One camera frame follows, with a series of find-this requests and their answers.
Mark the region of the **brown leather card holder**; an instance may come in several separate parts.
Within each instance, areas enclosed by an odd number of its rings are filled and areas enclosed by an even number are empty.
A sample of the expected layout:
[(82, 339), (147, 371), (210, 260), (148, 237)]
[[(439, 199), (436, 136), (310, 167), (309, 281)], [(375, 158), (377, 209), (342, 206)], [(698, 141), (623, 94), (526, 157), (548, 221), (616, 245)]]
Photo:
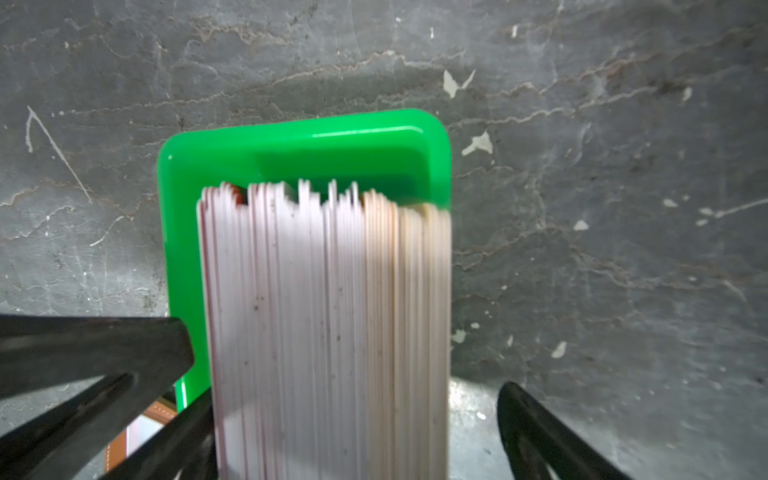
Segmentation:
[(176, 406), (165, 399), (155, 401), (137, 416), (105, 450), (104, 470), (113, 470), (143, 446), (177, 415)]

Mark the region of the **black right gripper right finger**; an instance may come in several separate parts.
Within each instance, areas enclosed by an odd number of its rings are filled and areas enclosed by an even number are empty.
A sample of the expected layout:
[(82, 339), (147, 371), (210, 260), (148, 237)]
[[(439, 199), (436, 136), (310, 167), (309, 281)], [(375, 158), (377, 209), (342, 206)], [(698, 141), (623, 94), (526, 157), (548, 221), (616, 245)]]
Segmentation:
[(497, 425), (516, 479), (630, 478), (514, 382), (499, 391)]

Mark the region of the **green plastic card bin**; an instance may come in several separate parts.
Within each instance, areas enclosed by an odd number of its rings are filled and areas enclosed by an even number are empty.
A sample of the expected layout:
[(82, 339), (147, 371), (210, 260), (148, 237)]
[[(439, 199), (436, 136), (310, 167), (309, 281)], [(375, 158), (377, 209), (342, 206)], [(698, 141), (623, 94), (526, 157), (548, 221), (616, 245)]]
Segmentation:
[(448, 210), (449, 136), (434, 115), (403, 109), (189, 131), (163, 144), (157, 182), (169, 311), (187, 327), (195, 357), (175, 386), (178, 409), (211, 385), (196, 210), (203, 189), (301, 180), (321, 194), (330, 181), (356, 183), (400, 205)]

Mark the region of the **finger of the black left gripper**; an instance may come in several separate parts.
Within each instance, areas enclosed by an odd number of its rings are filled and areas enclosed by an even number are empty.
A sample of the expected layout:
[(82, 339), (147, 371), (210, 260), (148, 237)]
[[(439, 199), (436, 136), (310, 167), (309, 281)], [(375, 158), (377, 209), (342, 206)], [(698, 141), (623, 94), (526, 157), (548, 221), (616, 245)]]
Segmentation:
[(164, 392), (194, 364), (171, 317), (1, 316), (1, 397), (127, 374)]
[(71, 479), (161, 393), (127, 374), (103, 376), (1, 437), (1, 479)]

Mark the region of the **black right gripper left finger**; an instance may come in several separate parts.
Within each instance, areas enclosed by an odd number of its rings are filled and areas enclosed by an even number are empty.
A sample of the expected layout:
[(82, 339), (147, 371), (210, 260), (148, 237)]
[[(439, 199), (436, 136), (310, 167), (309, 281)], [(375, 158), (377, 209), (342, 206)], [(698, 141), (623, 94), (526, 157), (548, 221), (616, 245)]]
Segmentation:
[(208, 389), (103, 479), (217, 479), (213, 400)]

